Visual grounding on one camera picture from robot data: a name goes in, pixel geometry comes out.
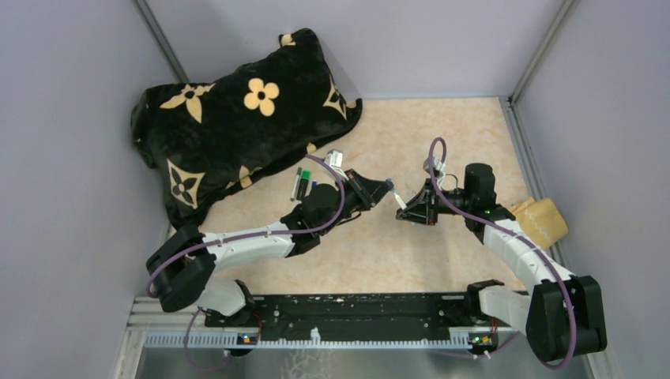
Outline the white light-blue pen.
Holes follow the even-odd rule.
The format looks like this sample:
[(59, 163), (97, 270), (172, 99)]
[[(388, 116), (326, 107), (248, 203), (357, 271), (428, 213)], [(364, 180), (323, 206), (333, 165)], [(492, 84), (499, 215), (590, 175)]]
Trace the white light-blue pen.
[(403, 199), (401, 198), (401, 196), (397, 192), (393, 191), (393, 196), (394, 196), (396, 202), (398, 203), (398, 205), (400, 206), (401, 209), (406, 209), (407, 208), (406, 203), (403, 201)]

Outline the black green highlighter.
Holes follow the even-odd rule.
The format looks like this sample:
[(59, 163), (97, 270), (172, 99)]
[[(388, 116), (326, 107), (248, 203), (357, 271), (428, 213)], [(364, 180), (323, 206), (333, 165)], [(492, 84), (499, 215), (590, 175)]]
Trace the black green highlighter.
[(296, 191), (296, 199), (301, 201), (307, 195), (307, 189), (311, 180), (311, 172), (309, 170), (302, 170), (298, 182), (298, 189)]

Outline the white green-tip pen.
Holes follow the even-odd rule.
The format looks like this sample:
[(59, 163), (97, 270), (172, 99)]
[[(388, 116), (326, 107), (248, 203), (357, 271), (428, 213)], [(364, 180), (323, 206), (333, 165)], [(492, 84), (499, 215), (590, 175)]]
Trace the white green-tip pen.
[(294, 179), (294, 182), (293, 182), (290, 201), (295, 201), (296, 200), (301, 175), (302, 175), (302, 167), (298, 167), (297, 171), (296, 171), (296, 174), (295, 174), (295, 179)]

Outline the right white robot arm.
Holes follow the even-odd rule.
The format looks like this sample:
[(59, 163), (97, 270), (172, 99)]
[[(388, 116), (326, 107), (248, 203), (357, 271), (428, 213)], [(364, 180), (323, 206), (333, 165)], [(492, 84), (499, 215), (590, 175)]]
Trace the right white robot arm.
[(473, 325), (492, 318), (508, 324), (545, 363), (604, 351), (608, 335), (600, 284), (564, 268), (531, 241), (517, 218), (497, 203), (491, 166), (469, 164), (464, 187), (452, 190), (441, 187), (444, 162), (426, 159), (423, 168), (429, 177), (414, 198), (401, 204), (397, 220), (434, 226), (441, 214), (463, 216), (466, 227), (526, 290), (522, 295), (495, 280), (473, 283), (463, 304), (465, 319)]

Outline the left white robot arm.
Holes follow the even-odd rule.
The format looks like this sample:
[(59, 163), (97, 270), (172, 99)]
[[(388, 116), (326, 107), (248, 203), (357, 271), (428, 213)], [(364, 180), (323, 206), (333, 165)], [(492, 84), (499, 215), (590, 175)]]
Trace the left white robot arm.
[(145, 264), (150, 295), (165, 313), (197, 306), (244, 326), (253, 317), (254, 298), (241, 280), (222, 280), (217, 272), (304, 254), (354, 214), (371, 210), (392, 189), (390, 180), (365, 178), (350, 169), (333, 186), (316, 185), (289, 214), (265, 227), (223, 234), (181, 227)]

